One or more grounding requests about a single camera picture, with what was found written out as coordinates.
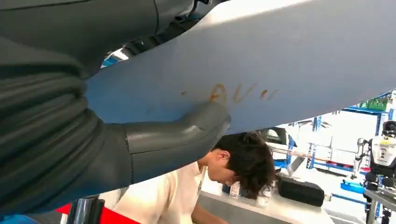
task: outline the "dark hair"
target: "dark hair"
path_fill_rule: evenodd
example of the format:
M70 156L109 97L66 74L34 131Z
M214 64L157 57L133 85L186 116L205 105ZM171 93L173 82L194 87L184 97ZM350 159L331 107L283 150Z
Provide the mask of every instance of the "dark hair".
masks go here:
M257 133L223 136L213 149L230 153L227 168L234 171L249 198L257 198L262 188L271 189L275 178L272 151Z

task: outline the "black case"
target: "black case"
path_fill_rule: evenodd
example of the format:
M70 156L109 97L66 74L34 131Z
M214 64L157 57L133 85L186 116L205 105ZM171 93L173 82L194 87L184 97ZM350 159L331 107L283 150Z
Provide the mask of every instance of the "black case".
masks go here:
M318 185L288 177L279 179L278 191L282 197L318 207L323 205L325 199L325 192Z

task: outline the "cream shirt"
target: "cream shirt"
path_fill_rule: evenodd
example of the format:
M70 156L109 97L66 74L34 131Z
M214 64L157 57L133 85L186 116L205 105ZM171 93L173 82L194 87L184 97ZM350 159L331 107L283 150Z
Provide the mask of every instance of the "cream shirt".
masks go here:
M142 224L192 224L204 174L194 162L131 185L114 211Z

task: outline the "person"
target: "person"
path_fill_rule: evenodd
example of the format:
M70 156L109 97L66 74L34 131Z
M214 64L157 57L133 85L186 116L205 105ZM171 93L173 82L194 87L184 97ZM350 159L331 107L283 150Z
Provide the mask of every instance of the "person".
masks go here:
M227 135L197 162L129 186L114 210L142 224L226 224L196 204L204 167L212 181L239 181L250 198L275 177L272 152L257 133Z

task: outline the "gray robot arm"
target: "gray robot arm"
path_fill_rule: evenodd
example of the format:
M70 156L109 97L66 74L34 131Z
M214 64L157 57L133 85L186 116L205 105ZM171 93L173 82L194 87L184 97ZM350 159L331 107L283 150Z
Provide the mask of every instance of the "gray robot arm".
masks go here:
M3 2L1 215L164 174L203 157L228 127L226 109L211 103L170 123L104 124L87 108L84 79L106 52L164 29L191 0Z
M351 179L357 177L360 172L361 162L363 161L363 157L366 155L364 152L364 146L367 144L367 140L363 138L359 138L357 141L357 151L355 153L355 160L354 160L354 170L352 172Z

